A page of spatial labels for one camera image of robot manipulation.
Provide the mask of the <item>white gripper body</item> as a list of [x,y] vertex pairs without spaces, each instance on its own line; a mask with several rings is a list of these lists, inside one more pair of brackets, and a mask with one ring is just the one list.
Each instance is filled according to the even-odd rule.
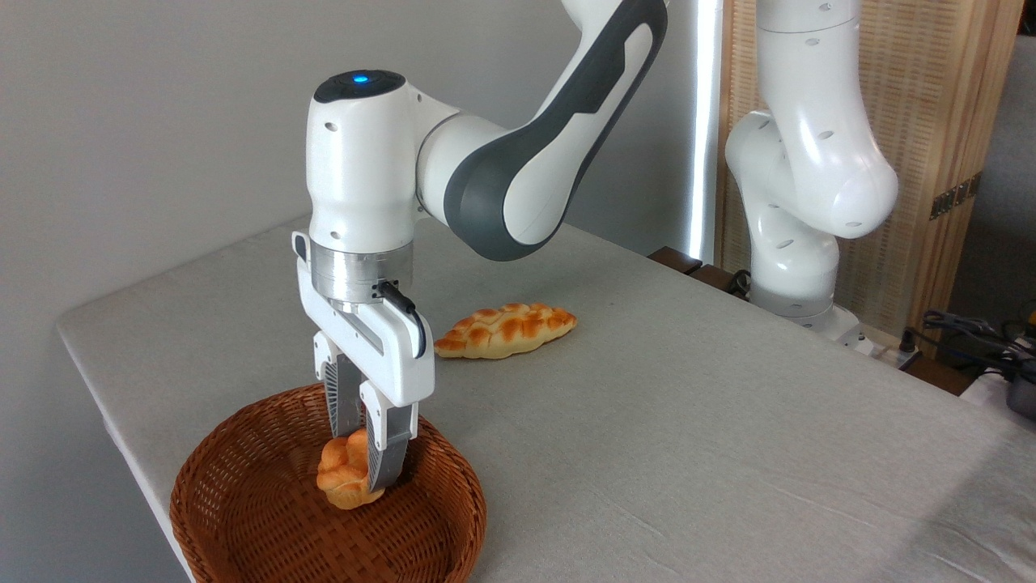
[[435,355],[428,322],[408,304],[414,245],[381,253],[323,247],[292,233],[304,311],[393,406],[429,398]]

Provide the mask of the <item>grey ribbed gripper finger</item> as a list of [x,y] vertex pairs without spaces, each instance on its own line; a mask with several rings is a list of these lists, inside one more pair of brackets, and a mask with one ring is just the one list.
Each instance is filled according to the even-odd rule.
[[316,376],[325,385],[325,401],[333,438],[350,436],[363,422],[359,384],[363,374],[340,350],[329,336],[313,337]]
[[418,436],[418,403],[393,406],[370,382],[359,385],[366,410],[367,484],[373,492],[399,479],[410,440]]

